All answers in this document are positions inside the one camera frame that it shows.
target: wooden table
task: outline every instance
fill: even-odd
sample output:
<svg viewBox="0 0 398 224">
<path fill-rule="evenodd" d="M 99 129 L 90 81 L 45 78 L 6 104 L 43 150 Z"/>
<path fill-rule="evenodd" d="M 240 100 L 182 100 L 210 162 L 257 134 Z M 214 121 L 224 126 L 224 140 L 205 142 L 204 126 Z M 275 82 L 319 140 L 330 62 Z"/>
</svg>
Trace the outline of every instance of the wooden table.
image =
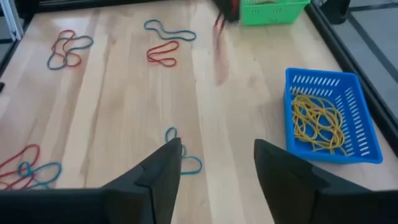
<svg viewBox="0 0 398 224">
<path fill-rule="evenodd" d="M 0 95 L 1 160 L 37 143 L 40 164 L 62 162 L 53 187 L 99 187 L 163 145 L 165 130 L 175 126 L 188 153 L 203 159 L 204 171 L 181 178 L 172 223 L 272 223 L 253 145 L 262 138 L 285 148 L 285 69 L 340 68 L 303 13 L 293 25 L 226 26 L 220 72 L 216 15 L 207 1 L 36 15 L 1 78 L 7 85 Z M 197 33 L 170 54 L 176 67 L 146 60 L 149 47 L 164 43 L 143 29 L 153 18 L 167 29 Z M 81 51 L 78 68 L 51 71 L 50 48 L 64 29 L 91 35 L 95 43 Z M 382 164 L 316 164 L 370 189 L 396 189 L 398 159 L 378 129 L 377 136 Z"/>
</svg>

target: rubber band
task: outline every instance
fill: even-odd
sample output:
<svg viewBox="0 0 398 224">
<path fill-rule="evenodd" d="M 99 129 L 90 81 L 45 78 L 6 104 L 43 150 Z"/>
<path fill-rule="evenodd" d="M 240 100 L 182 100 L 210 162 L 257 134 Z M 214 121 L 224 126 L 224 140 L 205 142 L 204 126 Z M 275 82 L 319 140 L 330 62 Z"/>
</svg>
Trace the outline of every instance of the rubber band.
<svg viewBox="0 0 398 224">
<path fill-rule="evenodd" d="M 70 37 L 61 37 L 63 34 L 66 34 L 66 33 L 71 33 L 71 36 Z M 80 39 L 88 39 L 90 41 L 90 43 L 87 44 L 87 45 L 83 45 L 81 47 L 72 47 L 72 48 L 70 48 L 68 50 L 65 49 L 65 46 L 69 42 L 75 41 L 75 40 L 80 40 Z M 62 45 L 63 54 L 61 54 L 61 53 L 57 52 L 57 45 L 58 45 L 59 42 L 61 42 L 63 40 L 66 40 L 66 41 Z M 73 53 L 73 51 L 87 49 L 87 48 L 91 47 L 93 44 L 94 44 L 93 38 L 91 38 L 88 35 L 82 35 L 82 36 L 76 37 L 76 33 L 73 30 L 63 30 L 63 31 L 61 31 L 59 33 L 59 35 L 58 35 L 57 40 L 54 42 L 53 46 L 51 47 L 52 54 L 50 55 L 49 59 L 47 60 L 47 68 L 49 68 L 50 70 L 60 70 L 60 69 L 63 69 L 65 67 L 76 67 L 76 66 L 78 66 L 79 64 L 81 64 L 81 57 L 80 57 L 80 55 L 78 55 L 76 53 Z M 54 56 L 56 56 L 56 55 L 62 58 L 63 64 L 61 66 L 52 67 L 51 66 L 51 61 L 53 60 Z M 78 61 L 76 63 L 74 63 L 74 64 L 69 64 L 68 63 L 68 57 L 70 57 L 71 55 L 77 57 L 77 59 L 78 59 Z"/>
<path fill-rule="evenodd" d="M 332 102 L 317 96 L 304 94 L 295 95 L 292 101 L 294 136 L 300 141 L 310 142 L 312 151 L 329 150 L 335 154 L 335 149 L 340 149 L 345 156 L 348 156 L 343 149 L 345 135 L 341 130 L 344 117 Z M 321 119 L 329 125 L 321 124 Z M 307 129 L 311 129 L 312 136 L 308 135 Z"/>
<path fill-rule="evenodd" d="M 191 34 L 191 35 L 193 35 L 193 37 L 192 37 L 192 38 L 189 38 L 189 39 L 188 39 L 188 38 L 184 38 L 184 37 L 180 37 L 180 36 L 164 37 L 164 36 L 162 36 L 161 32 L 160 32 L 158 29 L 152 28 L 152 27 L 148 27 L 148 24 L 150 24 L 151 22 L 156 22 L 156 23 L 158 23 L 158 24 L 159 24 L 159 27 L 160 27 L 160 31 L 163 32 L 163 33 L 165 33 L 165 34 L 184 34 L 184 33 L 186 33 L 186 34 Z M 144 23 L 144 29 L 145 29 L 145 30 L 154 30 L 154 31 L 156 31 L 157 35 L 158 35 L 159 38 L 161 38 L 162 40 L 185 40 L 185 41 L 194 41 L 194 40 L 197 38 L 197 34 L 196 34 L 194 31 L 190 31 L 190 30 L 166 31 L 166 30 L 163 28 L 162 22 L 160 22 L 160 21 L 157 20 L 157 19 L 150 19 L 150 20 L 146 21 L 146 22 Z"/>
<path fill-rule="evenodd" d="M 42 166 L 38 166 L 36 168 L 33 169 L 33 167 L 36 165 L 37 160 L 39 159 L 40 156 L 40 146 L 37 144 L 30 144 L 28 146 L 26 146 L 21 152 L 19 152 L 18 154 L 16 154 L 15 156 L 12 156 L 11 158 L 7 159 L 6 161 L 4 161 L 3 163 L 0 164 L 0 170 L 6 166 L 8 163 L 12 162 L 14 159 L 17 159 L 18 157 L 22 157 L 22 155 L 29 149 L 35 149 L 36 150 L 36 154 L 35 157 L 33 159 L 33 161 L 31 163 L 29 162 L 21 162 L 18 166 L 16 170 L 10 171 L 10 172 L 6 172 L 4 174 L 0 174 L 0 179 L 3 177 L 9 177 L 12 175 L 18 175 L 19 178 L 17 180 L 15 180 L 12 183 L 6 183 L 4 181 L 0 181 L 0 184 L 5 185 L 5 188 L 3 188 L 4 190 L 12 190 L 15 189 L 14 186 L 16 186 L 19 182 L 26 180 L 27 182 L 20 187 L 19 189 L 24 189 L 24 190 L 29 190 L 29 189 L 33 189 L 39 186 L 43 186 L 46 189 L 49 189 L 49 184 L 51 184 L 52 182 L 55 182 L 61 172 L 62 172 L 62 165 L 59 162 L 49 162 L 47 164 L 44 164 Z M 42 169 L 48 169 L 50 167 L 56 167 L 57 173 L 55 174 L 54 177 L 52 177 L 49 180 L 46 181 L 40 181 L 36 179 L 36 175 L 37 173 L 42 170 Z"/>
<path fill-rule="evenodd" d="M 169 44 L 176 44 L 176 46 L 174 48 L 172 48 L 172 49 L 169 49 L 169 50 L 163 50 L 163 51 L 159 51 L 159 52 L 152 52 L 153 50 L 157 50 L 159 48 L 166 47 Z M 177 50 L 179 46 L 180 45 L 179 45 L 179 43 L 177 41 L 171 40 L 171 41 L 167 42 L 166 44 L 150 48 L 147 51 L 147 61 L 148 62 L 157 62 L 157 63 L 159 63 L 159 64 L 161 64 L 161 65 L 163 65 L 165 67 L 173 67 L 173 66 L 175 66 L 177 64 L 177 60 L 175 58 L 169 57 L 169 58 L 156 59 L 156 58 L 153 58 L 152 56 L 161 55 L 161 54 L 167 54 L 169 52 Z"/>
<path fill-rule="evenodd" d="M 165 136 L 165 137 L 164 137 L 164 138 L 165 138 L 165 142 L 169 142 L 169 141 L 171 140 L 171 139 L 169 138 L 171 132 L 174 132 L 174 135 L 173 135 L 173 137 L 172 137 L 171 139 L 177 137 L 177 128 L 171 127 L 171 128 L 169 128 L 168 130 L 166 130 L 166 133 L 165 133 L 165 135 L 164 135 L 164 136 Z M 199 158 L 197 158 L 196 156 L 188 156 L 188 155 L 187 155 L 187 149 L 185 148 L 184 145 L 182 145 L 181 158 L 182 158 L 182 159 L 193 159 L 193 160 L 197 161 L 198 164 L 199 164 L 199 168 L 198 168 L 198 169 L 196 169 L 196 170 L 191 170 L 191 171 L 181 171 L 181 175 L 195 175 L 195 174 L 199 174 L 199 173 L 200 173 L 200 171 L 201 171 L 202 168 L 203 168 L 203 163 L 202 163 L 202 161 L 201 161 Z"/>
</svg>

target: pile of yellow rubber bands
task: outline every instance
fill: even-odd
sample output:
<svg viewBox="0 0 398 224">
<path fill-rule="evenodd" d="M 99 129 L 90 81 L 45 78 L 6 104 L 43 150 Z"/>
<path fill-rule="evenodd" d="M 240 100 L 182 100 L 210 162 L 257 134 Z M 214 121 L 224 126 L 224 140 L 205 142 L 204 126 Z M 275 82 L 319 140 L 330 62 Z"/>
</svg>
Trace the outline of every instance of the pile of yellow rubber bands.
<svg viewBox="0 0 398 224">
<path fill-rule="evenodd" d="M 329 150 L 331 154 L 335 149 L 340 149 L 345 156 L 343 149 L 345 137 L 341 126 L 343 125 L 343 115 L 335 108 L 333 103 L 324 98 L 296 94 L 292 101 L 294 136 L 312 144 L 312 151 Z M 309 136 L 308 129 L 312 129 L 313 134 Z"/>
</svg>

